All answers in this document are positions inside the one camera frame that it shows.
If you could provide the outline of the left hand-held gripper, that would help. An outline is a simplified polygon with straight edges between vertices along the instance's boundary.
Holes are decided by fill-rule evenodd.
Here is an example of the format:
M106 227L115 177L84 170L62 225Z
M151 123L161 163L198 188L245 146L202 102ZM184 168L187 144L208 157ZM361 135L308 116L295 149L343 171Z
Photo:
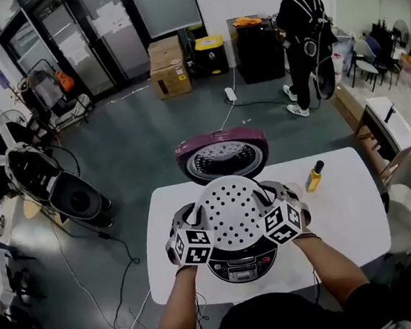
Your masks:
M188 221L193 213L194 223ZM214 249L213 232L206 227L205 209L195 203L186 204L173 216L166 253L172 264L196 266L208 264Z

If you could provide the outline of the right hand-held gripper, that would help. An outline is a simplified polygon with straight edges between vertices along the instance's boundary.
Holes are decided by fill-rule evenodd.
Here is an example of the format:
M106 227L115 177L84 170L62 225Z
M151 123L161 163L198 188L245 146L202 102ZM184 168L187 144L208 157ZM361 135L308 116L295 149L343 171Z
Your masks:
M309 207L301 202L293 205L288 189L277 181L260 185L262 190L254 190L254 200L263 216L264 236L278 245L298 238L311 222Z

